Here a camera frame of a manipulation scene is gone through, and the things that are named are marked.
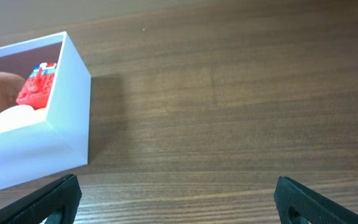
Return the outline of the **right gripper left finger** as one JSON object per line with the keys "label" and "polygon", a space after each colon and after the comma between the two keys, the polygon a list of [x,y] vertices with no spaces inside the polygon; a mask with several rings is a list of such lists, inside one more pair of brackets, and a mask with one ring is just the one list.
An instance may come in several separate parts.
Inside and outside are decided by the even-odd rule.
{"label": "right gripper left finger", "polygon": [[77,176],[67,174],[0,209],[0,224],[71,224],[81,196]]}

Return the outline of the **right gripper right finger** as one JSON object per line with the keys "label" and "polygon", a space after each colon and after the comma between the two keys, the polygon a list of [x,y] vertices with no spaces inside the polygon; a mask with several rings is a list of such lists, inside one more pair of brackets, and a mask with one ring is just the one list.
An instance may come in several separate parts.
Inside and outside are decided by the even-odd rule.
{"label": "right gripper right finger", "polygon": [[358,214],[289,177],[278,178],[274,201],[282,224],[358,224]]}

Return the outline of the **white wooden pellet drum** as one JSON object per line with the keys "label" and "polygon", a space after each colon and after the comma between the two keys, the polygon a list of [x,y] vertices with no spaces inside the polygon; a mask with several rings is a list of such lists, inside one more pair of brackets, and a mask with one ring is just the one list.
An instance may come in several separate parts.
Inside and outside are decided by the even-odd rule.
{"label": "white wooden pellet drum", "polygon": [[17,105],[0,113],[0,133],[43,121],[47,109],[35,110],[30,105]]}

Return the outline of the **red toy robot car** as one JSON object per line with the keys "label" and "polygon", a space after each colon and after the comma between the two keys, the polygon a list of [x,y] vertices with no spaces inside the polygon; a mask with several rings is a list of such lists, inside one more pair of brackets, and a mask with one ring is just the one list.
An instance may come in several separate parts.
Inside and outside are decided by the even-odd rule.
{"label": "red toy robot car", "polygon": [[16,98],[18,105],[29,105],[38,110],[48,103],[57,63],[43,62],[36,65]]}

